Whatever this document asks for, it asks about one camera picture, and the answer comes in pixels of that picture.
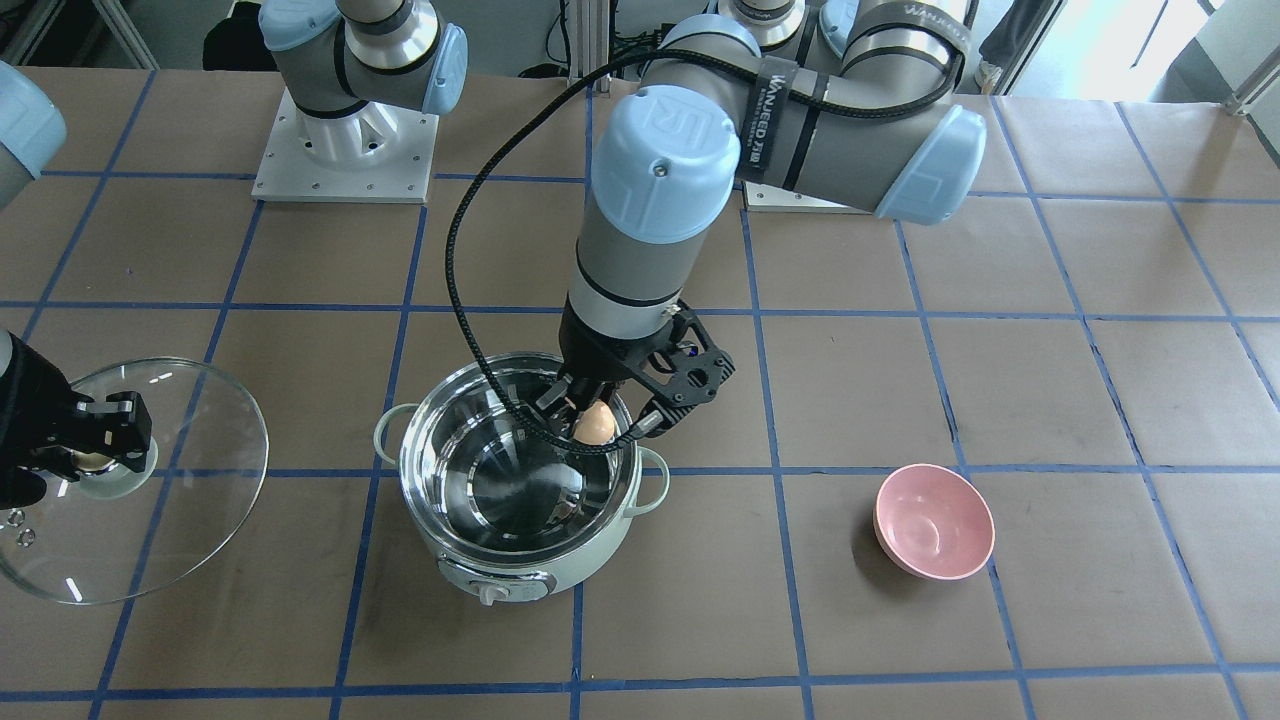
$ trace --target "bowl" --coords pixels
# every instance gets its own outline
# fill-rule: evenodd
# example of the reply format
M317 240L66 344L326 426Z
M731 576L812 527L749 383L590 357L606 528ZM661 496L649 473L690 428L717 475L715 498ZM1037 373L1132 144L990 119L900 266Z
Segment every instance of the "bowl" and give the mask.
M876 496L876 538L908 573L960 580L982 570L996 546L996 524L978 489L937 465L890 474Z

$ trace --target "pot handle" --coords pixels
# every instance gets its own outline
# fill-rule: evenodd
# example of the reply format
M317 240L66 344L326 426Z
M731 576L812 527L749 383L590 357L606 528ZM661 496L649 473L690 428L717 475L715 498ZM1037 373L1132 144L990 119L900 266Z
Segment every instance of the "pot handle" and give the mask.
M383 459L383 462L387 462L388 468L396 468L398 464L394 457L387 455L387 450L383 447L383 432L387 429L387 424L392 421L392 418L396 415L403 415L404 413L412 413L415 410L417 410L416 402L397 405L387 413L383 413L383 416L378 419L378 424L374 425L374 452Z
M657 500L654 500L648 505L631 505L630 507L622 511L623 518L635 518L636 515L644 515L645 512L652 512L657 510L658 506L662 505L662 501L667 500L667 493L671 491L671 468L667 466L667 461L662 459L662 455L658 455L657 452L649 450L648 447L640 447L639 445L636 446L636 450L640 451L641 462L648 460L654 465L657 465L659 470L662 470L662 492L658 493ZM644 475L641 475L640 482L641 484L644 483ZM636 496L639 495L640 491L637 489Z

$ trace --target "glass lid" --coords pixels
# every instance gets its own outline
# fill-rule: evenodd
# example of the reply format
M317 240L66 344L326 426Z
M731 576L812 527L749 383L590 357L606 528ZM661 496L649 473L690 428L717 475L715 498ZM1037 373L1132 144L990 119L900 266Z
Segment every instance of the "glass lid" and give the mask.
M0 573L68 605L177 582L227 544L257 501L268 452L257 402L227 373L174 357L113 365L72 387L96 400L142 395L152 420L146 471L108 462L82 466L79 482L45 474L44 500L0 511Z

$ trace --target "light blue joint cap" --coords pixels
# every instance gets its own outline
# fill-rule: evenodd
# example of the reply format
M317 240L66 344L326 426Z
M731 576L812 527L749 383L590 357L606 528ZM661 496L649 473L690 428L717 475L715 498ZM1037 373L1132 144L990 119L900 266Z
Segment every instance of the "light blue joint cap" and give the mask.
M337 0L266 0L257 13L257 26L266 49L283 53L314 40L340 15Z
M756 58L760 56L760 44L755 41L755 36L749 29L732 18L712 14L690 15L680 20L676 27L671 28L671 32L667 33L659 47L667 47L682 37L707 33L727 35L746 45Z
M0 63L0 146L38 178L65 141L67 122L49 96L27 76Z
M827 0L827 4L818 13L818 22L822 23L822 36L827 38L827 46L841 58L849 49L849 33L854 32L854 20L856 19L858 3L851 0Z
M618 102L591 156L591 192L643 242L687 240L724 209L741 145L733 120L686 87L643 87Z
M950 218L973 186L986 146L982 115L951 108L884 193L876 217L922 225Z
M467 33L449 23L440 33L440 47L435 53L431 82L422 96L422 111L429 115L447 115L462 96L467 81Z

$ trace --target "brown egg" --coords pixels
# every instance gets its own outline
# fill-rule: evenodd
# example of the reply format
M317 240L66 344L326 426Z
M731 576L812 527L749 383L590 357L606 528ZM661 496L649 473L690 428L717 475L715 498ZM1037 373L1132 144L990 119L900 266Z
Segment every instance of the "brown egg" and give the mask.
M613 439L613 433L617 429L618 421L613 418L613 410L596 400L577 419L577 425L573 427L573 439L585 445L604 445Z

